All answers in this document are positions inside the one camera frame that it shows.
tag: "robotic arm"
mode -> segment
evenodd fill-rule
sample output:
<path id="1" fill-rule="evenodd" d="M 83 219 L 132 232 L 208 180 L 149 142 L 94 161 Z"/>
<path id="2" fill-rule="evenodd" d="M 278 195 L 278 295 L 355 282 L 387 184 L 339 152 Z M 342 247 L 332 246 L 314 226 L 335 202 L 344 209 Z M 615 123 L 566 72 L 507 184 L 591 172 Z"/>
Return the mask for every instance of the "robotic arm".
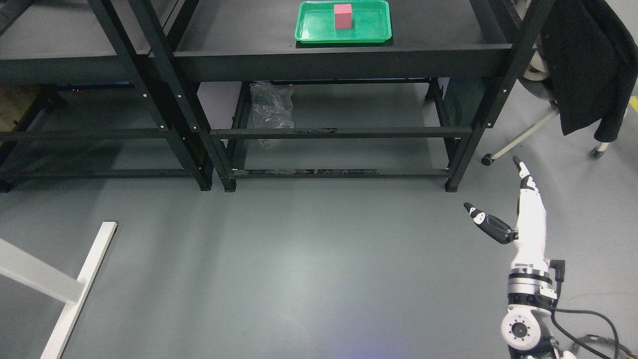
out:
<path id="1" fill-rule="evenodd" d="M 557 299 L 549 269 L 554 268 L 556 280 L 562 282 L 565 262 L 545 258 L 545 207 L 525 164 L 517 157 L 514 163 L 521 178 L 515 229 L 470 203 L 464 204 L 478 228 L 499 243 L 513 243 L 517 249 L 508 278 L 507 314 L 501 322 L 501 334 L 512 359 L 575 359 L 569 351 L 561 355 L 544 323 L 551 314 L 545 308 Z"/>

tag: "pink cube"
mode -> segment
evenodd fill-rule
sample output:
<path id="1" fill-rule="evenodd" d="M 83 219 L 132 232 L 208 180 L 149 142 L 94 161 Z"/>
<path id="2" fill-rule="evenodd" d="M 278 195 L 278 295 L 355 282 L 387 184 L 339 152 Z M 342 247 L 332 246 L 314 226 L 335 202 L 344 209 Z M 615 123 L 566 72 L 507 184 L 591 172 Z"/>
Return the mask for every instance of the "pink cube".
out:
<path id="1" fill-rule="evenodd" d="M 351 29 L 352 28 L 352 4 L 335 4 L 334 5 L 334 28 L 335 29 Z"/>

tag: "chair leg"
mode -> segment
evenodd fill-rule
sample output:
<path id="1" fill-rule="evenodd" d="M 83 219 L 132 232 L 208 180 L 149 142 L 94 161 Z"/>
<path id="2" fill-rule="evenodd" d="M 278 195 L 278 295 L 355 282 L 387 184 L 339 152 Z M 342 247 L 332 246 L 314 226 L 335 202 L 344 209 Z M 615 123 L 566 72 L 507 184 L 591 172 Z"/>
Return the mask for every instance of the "chair leg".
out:
<path id="1" fill-rule="evenodd" d="M 555 104 L 552 104 L 551 109 L 552 109 L 551 113 L 549 113 L 548 115 L 540 119 L 540 121 L 529 126 L 525 131 L 521 132 L 518 136 L 514 137 L 514 139 L 511 142 L 509 142 L 504 147 L 499 149 L 496 153 L 488 153 L 485 156 L 483 156 L 483 158 L 481 159 L 481 163 L 486 166 L 491 165 L 492 163 L 494 163 L 495 160 L 503 156 L 507 151 L 512 149 L 517 144 L 521 143 L 524 139 L 529 137 L 534 132 L 538 131 L 541 127 L 543 127 L 546 123 L 548 123 L 549 120 L 558 116 L 559 114 L 558 106 L 556 106 Z"/>

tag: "clear plastic bag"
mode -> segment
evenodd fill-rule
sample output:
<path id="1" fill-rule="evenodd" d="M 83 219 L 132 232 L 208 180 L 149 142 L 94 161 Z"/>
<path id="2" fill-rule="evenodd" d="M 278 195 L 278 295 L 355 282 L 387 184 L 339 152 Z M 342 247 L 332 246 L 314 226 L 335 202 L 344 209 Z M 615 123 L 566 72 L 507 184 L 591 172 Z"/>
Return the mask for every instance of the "clear plastic bag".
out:
<path id="1" fill-rule="evenodd" d="M 255 128 L 295 128 L 292 119 L 292 86 L 275 86 L 270 82 L 250 85 Z M 279 140 L 261 139 L 263 147 L 272 148 Z"/>

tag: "black jacket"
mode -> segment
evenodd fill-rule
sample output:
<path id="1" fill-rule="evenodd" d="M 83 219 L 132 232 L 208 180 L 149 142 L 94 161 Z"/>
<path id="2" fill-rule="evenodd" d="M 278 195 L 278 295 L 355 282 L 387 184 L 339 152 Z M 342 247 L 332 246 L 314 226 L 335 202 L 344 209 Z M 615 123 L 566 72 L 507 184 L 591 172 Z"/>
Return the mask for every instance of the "black jacket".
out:
<path id="1" fill-rule="evenodd" d="M 556 0 L 541 30 L 563 134 L 602 119 L 594 138 L 616 140 L 638 77 L 629 31 L 604 0 Z"/>

